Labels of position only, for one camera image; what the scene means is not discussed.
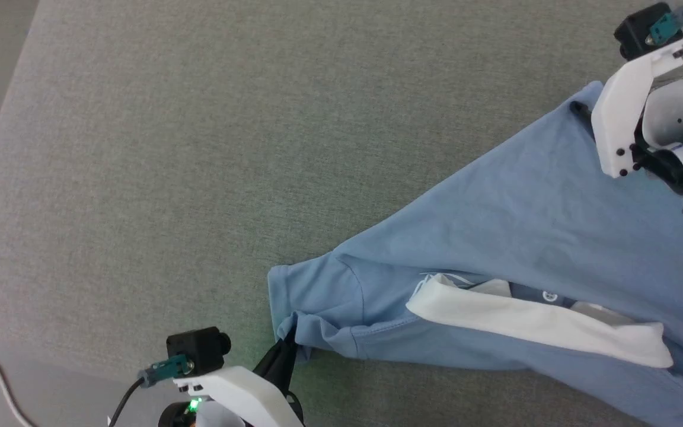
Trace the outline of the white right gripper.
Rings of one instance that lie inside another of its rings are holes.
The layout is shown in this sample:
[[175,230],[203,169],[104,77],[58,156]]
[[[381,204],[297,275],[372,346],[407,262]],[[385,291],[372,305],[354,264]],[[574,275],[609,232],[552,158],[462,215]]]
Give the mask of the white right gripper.
[[622,42],[619,52],[624,65],[605,82],[593,113],[580,101],[569,103],[569,109],[583,129],[593,133],[605,175],[618,179],[641,167],[664,180],[683,180],[678,160],[654,157],[636,136],[653,82],[683,65],[683,38],[647,48],[647,52],[630,51]]

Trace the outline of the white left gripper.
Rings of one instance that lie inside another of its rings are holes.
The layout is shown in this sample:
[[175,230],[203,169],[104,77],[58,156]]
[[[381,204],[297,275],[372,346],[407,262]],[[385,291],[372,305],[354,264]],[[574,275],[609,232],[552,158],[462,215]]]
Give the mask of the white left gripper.
[[175,378],[193,397],[208,397],[252,427],[304,427],[283,394],[289,394],[296,354],[296,327],[249,371],[226,367],[206,375]]

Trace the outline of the light blue white-collared shirt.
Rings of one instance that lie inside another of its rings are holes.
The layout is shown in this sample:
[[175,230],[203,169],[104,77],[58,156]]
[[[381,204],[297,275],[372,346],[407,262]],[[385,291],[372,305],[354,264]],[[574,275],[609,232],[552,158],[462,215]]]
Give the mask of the light blue white-collared shirt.
[[683,427],[683,200],[611,179],[562,104],[333,251],[268,274],[276,337],[353,359],[531,369]]

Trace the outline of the grey-green fabric sofa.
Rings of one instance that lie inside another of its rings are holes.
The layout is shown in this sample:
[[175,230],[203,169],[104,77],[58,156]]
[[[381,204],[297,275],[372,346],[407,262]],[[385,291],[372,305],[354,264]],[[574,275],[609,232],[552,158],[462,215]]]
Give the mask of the grey-green fabric sofa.
[[[107,427],[173,333],[276,342],[316,259],[562,104],[654,0],[39,0],[0,107],[0,366],[37,427]],[[659,427],[531,369],[311,349],[307,427]]]

